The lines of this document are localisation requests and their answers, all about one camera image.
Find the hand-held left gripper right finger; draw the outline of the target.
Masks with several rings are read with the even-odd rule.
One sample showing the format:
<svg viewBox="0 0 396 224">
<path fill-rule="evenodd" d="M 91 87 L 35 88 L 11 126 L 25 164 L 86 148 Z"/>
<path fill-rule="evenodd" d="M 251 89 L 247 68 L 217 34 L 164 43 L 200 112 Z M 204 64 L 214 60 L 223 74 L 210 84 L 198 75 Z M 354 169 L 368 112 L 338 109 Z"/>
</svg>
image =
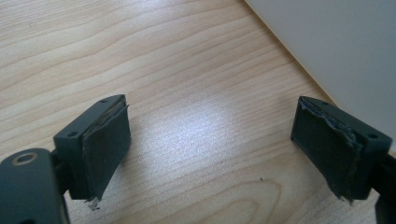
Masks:
<svg viewBox="0 0 396 224">
<path fill-rule="evenodd" d="M 298 99 L 291 140 L 327 181 L 330 190 L 349 201 L 365 200 L 375 189 L 392 199 L 392 139 L 319 99 Z"/>
</svg>

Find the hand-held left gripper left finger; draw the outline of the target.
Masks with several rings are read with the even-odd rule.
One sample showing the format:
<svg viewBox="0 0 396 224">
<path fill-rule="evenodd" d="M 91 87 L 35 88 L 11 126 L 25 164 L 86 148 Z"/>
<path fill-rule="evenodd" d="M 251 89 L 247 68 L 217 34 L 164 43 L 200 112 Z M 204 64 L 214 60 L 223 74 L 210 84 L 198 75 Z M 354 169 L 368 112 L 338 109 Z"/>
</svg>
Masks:
<svg viewBox="0 0 396 224">
<path fill-rule="evenodd" d="M 53 137 L 58 188 L 74 200 L 97 203 L 131 145 L 123 94 L 99 100 Z"/>
</svg>

